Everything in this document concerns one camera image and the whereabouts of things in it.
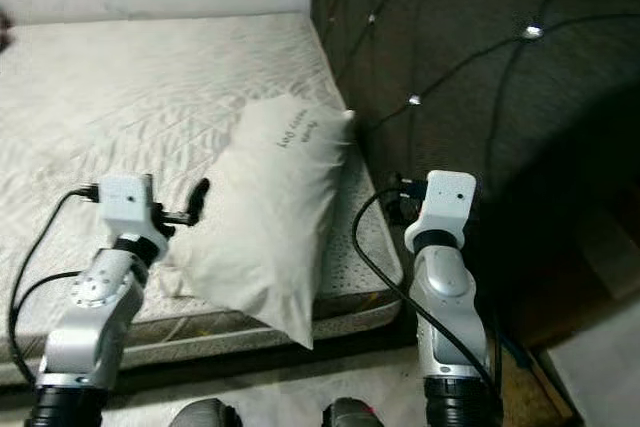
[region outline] quilted mattress cover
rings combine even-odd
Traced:
[[[190,187],[229,141],[251,101],[290,93],[343,109],[310,21],[302,14],[21,26],[0,56],[0,305],[27,249],[58,198],[115,172],[152,173],[166,208],[183,206]],[[391,293],[350,246],[350,223],[372,185],[354,147],[343,171],[314,308],[314,336],[390,322]],[[402,269],[380,210],[365,216],[362,244],[396,281]],[[79,270],[105,245],[96,206],[64,208],[23,280]],[[189,242],[179,229],[170,249]],[[238,312],[163,292],[181,266],[171,253],[150,275],[124,367],[250,350],[288,342]],[[40,289],[20,317],[18,339],[32,364],[64,309],[68,280]],[[19,381],[0,317],[0,384]]]

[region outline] white mattress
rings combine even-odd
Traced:
[[[0,55],[2,306],[26,250],[70,188],[109,171],[152,173],[157,199],[177,210],[227,145],[247,102],[288,92],[344,108],[315,31],[299,14],[24,26],[14,35],[16,43]],[[357,151],[343,185],[320,298],[386,290],[349,245],[349,223],[372,191]],[[23,285],[88,265],[106,234],[96,214],[93,204],[70,202]],[[365,248],[399,281],[379,211],[364,219],[362,235]],[[188,230],[179,229],[170,248],[186,242]],[[219,310],[162,294],[158,270],[179,268],[169,254],[152,270],[135,322]],[[51,328],[64,306],[63,283],[34,296],[21,316],[21,336]]]

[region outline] floor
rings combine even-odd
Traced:
[[[549,357],[590,427],[628,427],[640,418],[640,298],[553,347]]]
[[[504,427],[561,425],[533,375],[504,360]],[[184,405],[213,396],[236,407],[246,427],[319,427],[322,410],[341,396],[365,400],[388,427],[426,425],[414,347],[117,397],[103,425],[164,427]],[[21,426],[27,412],[0,399],[0,426]]]

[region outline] upholstered headboard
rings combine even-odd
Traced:
[[[590,100],[640,76],[640,0],[313,2],[363,133],[420,102],[366,136],[374,171],[467,170],[497,189]],[[528,25],[540,41],[522,38]]]
[[[313,18],[378,186],[393,171],[476,174],[492,201],[481,263],[507,290],[640,170],[640,90],[618,92],[640,79],[640,0],[313,0]],[[593,180],[611,162],[611,182]]]

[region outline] silver robot arm segment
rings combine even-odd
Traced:
[[[410,295],[489,371],[487,337],[474,306],[476,283],[460,252],[476,181],[445,171],[430,172],[427,181],[420,216],[405,231],[405,245],[415,254]],[[499,425],[495,399],[471,362],[422,317],[417,335],[429,425]]]
[[[36,380],[38,401],[26,425],[100,425],[126,334],[142,306],[148,270],[166,254],[175,233],[166,224],[195,225],[208,190],[203,179],[185,212],[168,213],[154,203],[149,175],[100,180],[95,201],[113,244],[73,282],[67,310],[47,338]]]

